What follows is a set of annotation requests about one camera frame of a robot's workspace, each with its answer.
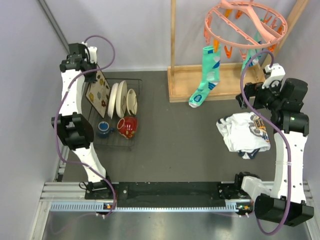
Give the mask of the square floral ceramic plate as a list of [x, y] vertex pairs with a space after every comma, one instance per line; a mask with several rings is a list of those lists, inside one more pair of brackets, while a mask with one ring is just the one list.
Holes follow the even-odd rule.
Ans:
[[86, 98], [97, 113], [104, 118], [108, 109], [111, 87], [102, 71], [97, 71], [96, 81], [89, 83]]

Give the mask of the cream round plate with drawing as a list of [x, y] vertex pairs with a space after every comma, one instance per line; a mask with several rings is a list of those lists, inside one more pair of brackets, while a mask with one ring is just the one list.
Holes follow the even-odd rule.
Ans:
[[126, 112], [126, 96], [127, 96], [127, 82], [121, 81], [117, 88], [115, 109], [119, 118], [123, 118]]

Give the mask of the cream small plate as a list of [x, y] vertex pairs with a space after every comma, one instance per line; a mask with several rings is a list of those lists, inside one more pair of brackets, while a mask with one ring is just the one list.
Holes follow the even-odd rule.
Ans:
[[138, 100], [136, 92], [131, 88], [127, 92], [126, 110], [130, 116], [135, 117], [138, 111]]

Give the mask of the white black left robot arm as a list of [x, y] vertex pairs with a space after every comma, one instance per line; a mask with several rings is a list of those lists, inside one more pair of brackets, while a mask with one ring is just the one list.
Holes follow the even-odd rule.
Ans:
[[87, 43], [69, 44], [69, 54], [62, 60], [59, 69], [62, 77], [61, 103], [51, 119], [56, 144], [68, 147], [77, 157], [87, 174], [87, 183], [79, 186], [87, 200], [111, 200], [114, 187], [106, 169], [99, 161], [94, 148], [95, 133], [92, 125], [83, 116], [82, 98], [86, 83], [97, 80], [97, 48]]

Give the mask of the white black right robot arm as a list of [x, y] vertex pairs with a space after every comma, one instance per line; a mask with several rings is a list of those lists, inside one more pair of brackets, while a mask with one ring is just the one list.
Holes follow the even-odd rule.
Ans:
[[265, 81], [241, 84], [236, 100], [246, 109], [249, 99], [254, 97], [253, 111], [271, 112], [271, 118], [264, 122], [273, 128], [274, 182], [272, 187], [267, 187], [257, 175], [241, 172], [235, 175], [233, 192], [239, 198], [250, 196], [258, 220], [295, 227], [314, 216], [303, 187], [304, 149], [310, 121], [301, 109], [308, 84], [296, 78], [284, 80], [285, 70], [277, 63], [267, 65], [263, 72]]

